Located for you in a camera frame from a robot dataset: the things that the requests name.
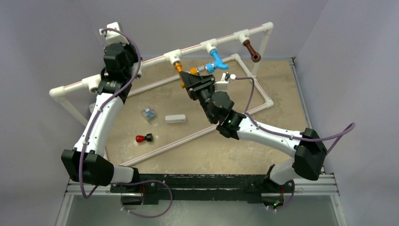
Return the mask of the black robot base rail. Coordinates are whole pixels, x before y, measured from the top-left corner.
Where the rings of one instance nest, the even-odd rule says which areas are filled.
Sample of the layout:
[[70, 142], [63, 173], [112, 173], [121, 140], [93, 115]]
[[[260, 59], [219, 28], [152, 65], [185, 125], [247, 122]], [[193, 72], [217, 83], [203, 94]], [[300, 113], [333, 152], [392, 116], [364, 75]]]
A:
[[113, 185], [111, 193], [141, 194], [144, 204], [159, 201], [244, 201], [280, 206], [294, 181], [278, 185], [262, 174], [139, 174], [131, 185]]

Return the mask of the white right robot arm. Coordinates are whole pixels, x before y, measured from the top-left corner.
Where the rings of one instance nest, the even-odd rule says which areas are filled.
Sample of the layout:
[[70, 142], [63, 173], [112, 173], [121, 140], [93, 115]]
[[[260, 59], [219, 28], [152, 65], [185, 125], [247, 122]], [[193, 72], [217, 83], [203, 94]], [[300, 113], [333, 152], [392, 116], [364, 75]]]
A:
[[225, 92], [230, 81], [237, 80], [234, 74], [224, 73], [218, 82], [211, 74], [199, 76], [181, 72], [180, 77], [190, 99], [199, 101], [208, 121], [216, 125], [222, 136], [266, 145], [290, 157], [270, 166], [264, 179], [267, 190], [275, 192], [296, 178], [319, 179], [327, 149], [315, 130], [281, 129], [255, 121], [248, 112], [235, 111], [234, 102]]

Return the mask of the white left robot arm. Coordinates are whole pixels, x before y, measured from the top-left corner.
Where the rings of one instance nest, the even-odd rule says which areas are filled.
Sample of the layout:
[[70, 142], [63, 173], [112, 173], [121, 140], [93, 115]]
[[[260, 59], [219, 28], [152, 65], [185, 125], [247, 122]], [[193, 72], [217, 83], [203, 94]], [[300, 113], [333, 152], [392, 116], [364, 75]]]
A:
[[109, 134], [128, 97], [133, 70], [140, 59], [132, 44], [114, 43], [105, 48], [105, 67], [100, 73], [93, 112], [73, 149], [64, 150], [61, 156], [72, 181], [95, 186], [122, 183], [130, 193], [140, 188], [135, 168], [114, 165], [105, 158]]

